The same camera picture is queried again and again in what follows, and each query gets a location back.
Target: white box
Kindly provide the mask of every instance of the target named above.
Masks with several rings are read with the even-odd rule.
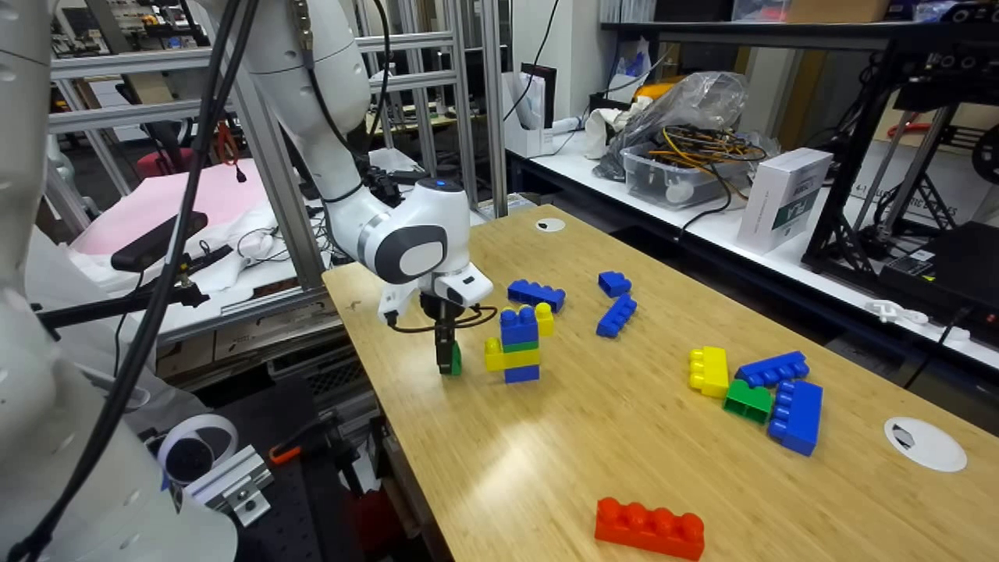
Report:
[[[739,245],[773,250],[806,225],[835,155],[824,150],[791,150],[757,170]]]

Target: yellow lego brick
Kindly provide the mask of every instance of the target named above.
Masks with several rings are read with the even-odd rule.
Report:
[[[536,335],[549,336],[555,332],[555,313],[549,302],[534,307]]]
[[[539,364],[539,350],[504,354],[498,336],[487,340],[487,373]]]
[[[727,354],[719,345],[698,345],[690,354],[686,382],[693,389],[711,401],[725,401],[727,393]]]

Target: pink object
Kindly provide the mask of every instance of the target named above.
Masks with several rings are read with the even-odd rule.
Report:
[[[235,164],[212,164],[201,175],[201,189],[194,209],[209,214],[209,225],[232,225],[244,217],[265,198],[252,160],[240,160],[248,180],[237,180]],[[167,217],[177,214],[187,186],[183,175],[146,178],[138,189],[105,209],[90,229],[72,240],[72,250],[90,255],[108,255],[141,234],[152,231]]]

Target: green lego brick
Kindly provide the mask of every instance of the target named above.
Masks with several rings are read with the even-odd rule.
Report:
[[[742,377],[731,382],[725,410],[766,425],[773,412],[773,393],[767,386],[750,386]]]
[[[460,377],[461,369],[465,369],[465,364],[461,364],[461,345],[452,344],[452,345],[450,345],[450,376]]]
[[[534,344],[506,344],[504,354],[517,354],[517,350],[539,350],[536,340]]]

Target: white disc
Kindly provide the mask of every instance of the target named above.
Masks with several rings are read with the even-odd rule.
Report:
[[[883,437],[916,465],[929,471],[966,471],[967,452],[966,446],[922,419],[891,419],[883,422]]]
[[[566,231],[566,223],[563,217],[539,217],[536,231]]]

